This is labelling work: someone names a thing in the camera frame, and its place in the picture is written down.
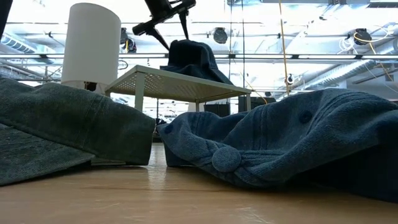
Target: gray cap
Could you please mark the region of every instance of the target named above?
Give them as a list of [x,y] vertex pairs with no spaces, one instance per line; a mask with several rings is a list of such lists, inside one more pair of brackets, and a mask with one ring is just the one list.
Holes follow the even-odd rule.
[[147,165],[154,128],[154,119],[106,96],[0,78],[0,185],[95,156]]

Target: table leg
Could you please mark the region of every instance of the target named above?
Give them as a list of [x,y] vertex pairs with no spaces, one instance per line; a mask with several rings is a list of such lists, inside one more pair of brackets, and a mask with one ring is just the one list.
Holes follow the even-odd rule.
[[251,111],[251,98],[250,93],[246,94],[246,111]]
[[196,112],[200,111],[200,104],[198,102],[196,102],[195,110],[196,110]]
[[134,107],[142,112],[144,106],[145,74],[137,74],[136,80],[136,100]]

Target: table top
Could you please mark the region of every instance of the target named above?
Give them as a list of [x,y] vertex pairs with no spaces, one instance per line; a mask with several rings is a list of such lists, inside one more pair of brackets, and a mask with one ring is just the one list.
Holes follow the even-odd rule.
[[398,205],[324,189],[250,192],[192,167],[63,173],[0,188],[0,223],[398,223]]
[[204,103],[251,93],[251,90],[224,83],[190,77],[174,72],[136,65],[112,82],[105,91],[126,95],[136,94],[137,76],[145,75],[144,96]]

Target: white table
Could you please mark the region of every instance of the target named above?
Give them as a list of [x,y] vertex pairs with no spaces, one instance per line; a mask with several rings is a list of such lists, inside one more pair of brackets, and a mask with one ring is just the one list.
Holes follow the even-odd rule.
[[107,86],[105,92],[108,96],[110,93],[135,95],[135,108],[139,111],[142,111],[144,96],[196,103],[199,111],[199,103],[246,95],[249,111],[252,90],[136,65]]

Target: white cylinder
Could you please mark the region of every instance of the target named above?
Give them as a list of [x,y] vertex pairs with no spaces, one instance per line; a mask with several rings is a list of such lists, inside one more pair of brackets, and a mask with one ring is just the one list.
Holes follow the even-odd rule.
[[96,4],[70,8],[61,83],[84,88],[87,82],[105,88],[118,78],[121,21]]

